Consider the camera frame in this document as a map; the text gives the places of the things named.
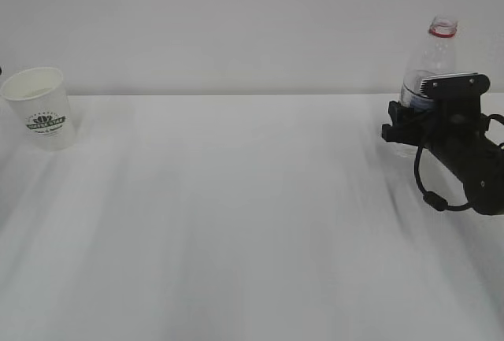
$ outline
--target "white table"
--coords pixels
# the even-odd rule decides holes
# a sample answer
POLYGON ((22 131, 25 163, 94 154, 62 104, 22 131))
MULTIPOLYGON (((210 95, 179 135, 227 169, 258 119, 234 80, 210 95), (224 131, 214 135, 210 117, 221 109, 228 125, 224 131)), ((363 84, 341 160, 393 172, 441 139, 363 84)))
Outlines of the white table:
POLYGON ((0 340, 502 341, 504 217, 422 202, 392 98, 76 97, 59 153, 3 106, 0 340))

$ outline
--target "white paper cup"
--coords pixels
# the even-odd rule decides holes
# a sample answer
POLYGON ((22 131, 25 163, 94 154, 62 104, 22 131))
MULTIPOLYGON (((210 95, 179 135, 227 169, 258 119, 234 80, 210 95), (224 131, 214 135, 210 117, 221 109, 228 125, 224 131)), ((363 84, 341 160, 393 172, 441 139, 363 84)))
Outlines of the white paper cup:
POLYGON ((63 74, 56 68, 33 68, 10 77, 0 95, 44 150, 62 150, 75 140, 63 74))

